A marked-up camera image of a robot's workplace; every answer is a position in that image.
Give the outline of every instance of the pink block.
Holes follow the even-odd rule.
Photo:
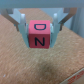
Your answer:
[[[50,21],[31,20],[29,24],[30,48],[49,48],[50,45]]]

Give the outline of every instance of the speckled surface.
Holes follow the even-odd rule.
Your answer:
[[[21,9],[30,20],[52,18]],[[84,39],[66,27],[50,49],[28,49],[16,28],[0,15],[0,84],[59,84],[84,67]]]

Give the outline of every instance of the block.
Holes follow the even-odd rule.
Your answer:
[[[29,24],[30,48],[49,48],[50,45],[50,21],[31,20]]]

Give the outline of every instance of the cube face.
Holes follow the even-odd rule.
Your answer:
[[[30,48],[49,48],[50,45],[50,21],[32,20],[29,24]]]

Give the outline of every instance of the pink cube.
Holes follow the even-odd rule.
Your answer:
[[[46,48],[50,45],[50,21],[31,20],[29,24],[30,48]]]

